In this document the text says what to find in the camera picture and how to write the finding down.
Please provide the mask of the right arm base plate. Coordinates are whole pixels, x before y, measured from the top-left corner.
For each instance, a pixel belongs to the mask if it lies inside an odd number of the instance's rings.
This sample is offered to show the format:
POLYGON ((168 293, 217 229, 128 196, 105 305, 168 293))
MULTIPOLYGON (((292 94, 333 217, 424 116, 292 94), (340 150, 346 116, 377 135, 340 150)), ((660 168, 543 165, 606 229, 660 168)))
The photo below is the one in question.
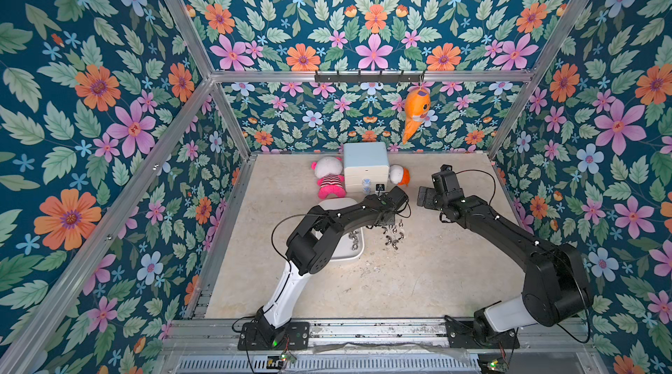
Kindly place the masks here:
POLYGON ((457 319, 444 316, 446 335, 452 348, 458 349, 504 349, 520 348, 520 342, 514 330, 495 332, 484 318, 457 319))

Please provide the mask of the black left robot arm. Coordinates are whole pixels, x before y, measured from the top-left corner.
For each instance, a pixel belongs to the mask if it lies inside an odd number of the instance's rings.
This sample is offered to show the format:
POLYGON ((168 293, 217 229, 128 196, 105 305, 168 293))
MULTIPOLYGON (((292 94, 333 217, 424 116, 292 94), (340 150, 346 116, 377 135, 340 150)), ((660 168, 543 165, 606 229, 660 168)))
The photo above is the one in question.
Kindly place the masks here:
POLYGON ((408 195, 395 187, 338 210, 325 210, 316 205, 287 239, 285 259, 296 267, 300 276, 316 274, 327 266, 344 235, 362 227, 387 225, 408 202, 408 195))

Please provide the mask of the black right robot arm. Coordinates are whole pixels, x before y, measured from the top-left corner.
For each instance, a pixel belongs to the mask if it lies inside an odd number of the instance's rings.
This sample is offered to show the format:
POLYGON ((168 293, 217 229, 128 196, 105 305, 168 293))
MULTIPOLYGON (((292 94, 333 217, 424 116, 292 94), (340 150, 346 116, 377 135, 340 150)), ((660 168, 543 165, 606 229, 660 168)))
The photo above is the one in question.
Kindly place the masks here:
POLYGON ((535 324, 552 327, 590 311, 594 294, 577 248, 539 239, 504 218, 487 200, 466 196, 449 165, 432 175, 432 183, 418 190, 419 207, 438 211, 443 223, 480 235, 524 272, 518 297, 474 314, 476 331, 488 336, 535 324))

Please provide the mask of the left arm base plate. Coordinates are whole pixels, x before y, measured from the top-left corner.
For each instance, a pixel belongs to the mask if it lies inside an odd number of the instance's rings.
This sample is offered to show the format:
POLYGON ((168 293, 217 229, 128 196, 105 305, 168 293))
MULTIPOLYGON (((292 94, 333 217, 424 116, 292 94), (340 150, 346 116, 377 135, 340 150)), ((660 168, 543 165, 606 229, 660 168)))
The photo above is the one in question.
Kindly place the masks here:
POLYGON ((262 320, 244 323, 237 344, 238 351, 302 351, 308 348, 311 324, 289 322, 273 328, 262 320))

